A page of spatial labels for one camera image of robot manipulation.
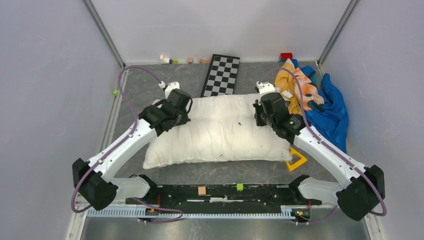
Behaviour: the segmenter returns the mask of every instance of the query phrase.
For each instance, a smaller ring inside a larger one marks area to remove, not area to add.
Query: yellow plastic frame
[[[289,161],[286,161],[285,164],[287,165],[288,171],[292,172],[293,170],[297,169],[298,167],[300,167],[302,164],[306,163],[308,161],[308,159],[303,156],[302,154],[300,154],[300,152],[298,152],[296,149],[294,149],[293,147],[290,147],[290,154],[291,155],[295,155],[298,156],[300,159],[297,160],[295,163],[290,164]]]

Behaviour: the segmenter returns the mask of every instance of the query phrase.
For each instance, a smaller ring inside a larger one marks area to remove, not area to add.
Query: blue fabric
[[[312,81],[313,85],[317,86],[317,75],[315,74],[315,69],[311,66],[301,67],[300,70]]]
[[[292,59],[291,59],[291,62],[292,62],[292,63],[293,63],[293,65],[294,65],[294,69],[297,69],[297,68],[299,67],[298,60],[296,60],[296,59],[292,58]]]
[[[342,93],[330,81],[330,75],[322,77],[322,91],[318,94],[324,98],[321,105],[325,111],[306,111],[306,119],[332,144],[346,153],[349,117]]]

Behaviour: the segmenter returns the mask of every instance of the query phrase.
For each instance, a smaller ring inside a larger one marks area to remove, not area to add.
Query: black and white checkerboard
[[[201,92],[202,97],[233,94],[240,58],[214,54]]]

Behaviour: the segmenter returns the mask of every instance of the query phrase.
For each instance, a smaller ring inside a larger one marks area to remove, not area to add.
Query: lime green cube
[[[237,183],[237,191],[243,191],[243,183]]]

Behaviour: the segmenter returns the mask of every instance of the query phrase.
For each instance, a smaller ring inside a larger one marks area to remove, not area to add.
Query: orange cloth
[[[300,68],[295,69],[293,62],[288,58],[283,68],[286,68],[296,76],[297,80],[300,83],[303,95],[303,108],[305,111],[310,111],[312,108],[308,106],[309,101],[315,101],[317,104],[323,104],[324,99],[318,94],[317,88],[312,85],[312,81],[302,72]],[[290,114],[302,114],[301,108],[299,107],[299,102],[301,97],[299,94],[299,88],[296,84],[296,81],[293,79],[292,75],[284,70],[280,70],[275,77],[274,85],[280,88],[280,93],[287,91],[291,95],[290,105],[288,106],[288,111]]]

